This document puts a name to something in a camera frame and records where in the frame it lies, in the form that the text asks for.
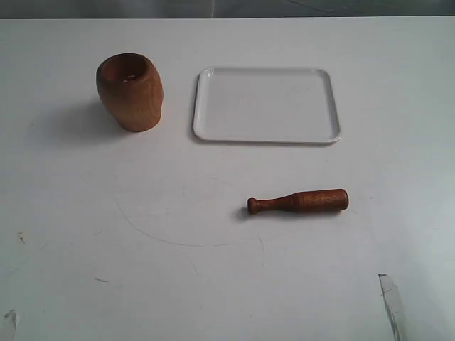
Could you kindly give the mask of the clear tape piece left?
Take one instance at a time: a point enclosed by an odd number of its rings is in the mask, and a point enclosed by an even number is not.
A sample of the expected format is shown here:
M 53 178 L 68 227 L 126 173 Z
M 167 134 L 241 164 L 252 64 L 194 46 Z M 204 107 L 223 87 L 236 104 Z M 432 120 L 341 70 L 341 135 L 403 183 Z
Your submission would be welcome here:
M 10 310 L 4 315 L 4 319 L 1 322 L 1 341 L 13 340 L 17 328 L 17 312 Z

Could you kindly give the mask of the brown wooden pestle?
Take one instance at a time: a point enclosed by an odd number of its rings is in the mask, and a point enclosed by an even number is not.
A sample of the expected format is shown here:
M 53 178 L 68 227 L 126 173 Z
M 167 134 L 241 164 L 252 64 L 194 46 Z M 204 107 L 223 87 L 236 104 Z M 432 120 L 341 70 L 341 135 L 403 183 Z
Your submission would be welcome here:
M 348 205 L 349 197 L 344 189 L 331 189 L 298 192 L 266 200 L 249 198 L 247 200 L 247 211 L 251 215 L 271 211 L 294 213 L 339 212 L 346 210 Z

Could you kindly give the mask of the white rectangular tray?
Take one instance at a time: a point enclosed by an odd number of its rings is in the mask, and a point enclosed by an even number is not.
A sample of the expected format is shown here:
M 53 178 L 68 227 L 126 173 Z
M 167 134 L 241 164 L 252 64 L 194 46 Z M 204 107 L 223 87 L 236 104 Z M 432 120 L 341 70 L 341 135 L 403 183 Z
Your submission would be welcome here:
M 310 67 L 209 67 L 193 133 L 203 141 L 329 145 L 341 137 L 331 78 Z

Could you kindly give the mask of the wooden mortar cup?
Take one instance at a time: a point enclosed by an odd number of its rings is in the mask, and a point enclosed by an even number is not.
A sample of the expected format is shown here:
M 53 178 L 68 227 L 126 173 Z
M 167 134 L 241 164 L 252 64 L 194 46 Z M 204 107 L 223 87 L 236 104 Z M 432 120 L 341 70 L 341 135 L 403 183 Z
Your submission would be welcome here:
M 137 79 L 123 83 L 130 74 Z M 105 109 L 123 129 L 142 132 L 160 122 L 164 89 L 158 70 L 147 57 L 120 53 L 104 60 L 96 72 L 96 86 Z

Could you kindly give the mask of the clear tape strip right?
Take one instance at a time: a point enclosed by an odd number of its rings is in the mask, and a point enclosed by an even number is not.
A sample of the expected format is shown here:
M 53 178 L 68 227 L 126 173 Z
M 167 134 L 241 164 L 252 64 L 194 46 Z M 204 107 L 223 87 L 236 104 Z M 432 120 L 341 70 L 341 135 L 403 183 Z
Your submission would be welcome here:
M 387 274 L 378 274 L 378 278 L 394 340 L 408 340 L 405 311 L 398 287 Z

